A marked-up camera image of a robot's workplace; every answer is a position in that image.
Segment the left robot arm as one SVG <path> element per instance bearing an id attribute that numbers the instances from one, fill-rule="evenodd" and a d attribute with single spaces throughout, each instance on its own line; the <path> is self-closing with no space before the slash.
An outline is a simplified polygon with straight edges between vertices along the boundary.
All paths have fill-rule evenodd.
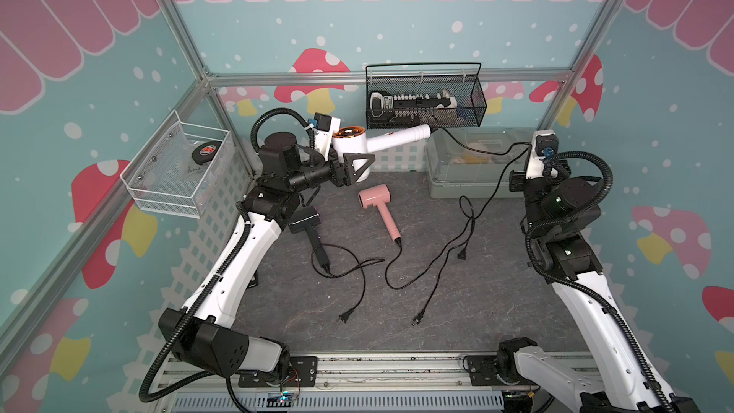
<path id="1" fill-rule="evenodd" d="M 269 374 L 277 384 L 292 376 L 286 344 L 234 330 L 238 306 L 266 253 L 304 207 L 303 191 L 356 184 L 374 156 L 364 128 L 325 114 L 307 120 L 285 107 L 255 121 L 250 144 L 262 173 L 236 202 L 234 231 L 202 284 L 180 309 L 162 313 L 166 341 L 141 382 L 142 403 L 211 376 L 224 379 L 228 390 L 244 372 Z"/>

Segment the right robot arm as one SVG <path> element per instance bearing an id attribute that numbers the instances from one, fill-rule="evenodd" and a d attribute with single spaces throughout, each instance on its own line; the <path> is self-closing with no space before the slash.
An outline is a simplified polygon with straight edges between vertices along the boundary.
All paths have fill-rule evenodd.
<path id="1" fill-rule="evenodd" d="M 603 267 L 581 231 L 600 215 L 614 183 L 611 168 L 581 151 L 530 146 L 521 187 L 526 208 L 524 245 L 529 266 L 571 313 L 598 369 L 590 378 L 558 361 L 530 338 L 501 342 L 498 382 L 532 382 L 575 412 L 696 412 L 675 393 L 644 352 L 615 303 Z"/>

